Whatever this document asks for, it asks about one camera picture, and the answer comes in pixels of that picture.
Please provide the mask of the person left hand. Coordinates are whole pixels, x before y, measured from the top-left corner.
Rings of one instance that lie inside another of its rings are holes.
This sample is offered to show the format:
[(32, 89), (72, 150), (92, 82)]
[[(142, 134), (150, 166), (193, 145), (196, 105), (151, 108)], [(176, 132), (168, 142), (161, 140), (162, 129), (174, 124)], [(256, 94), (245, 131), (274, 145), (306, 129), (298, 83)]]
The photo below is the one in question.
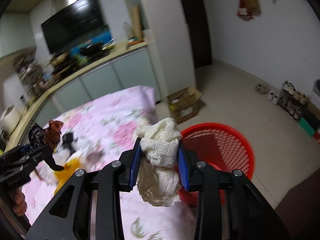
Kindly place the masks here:
[(13, 211), (16, 215), (24, 215), (27, 210), (27, 203), (25, 201), (25, 195), (20, 187), (11, 193), (11, 198), (14, 201)]

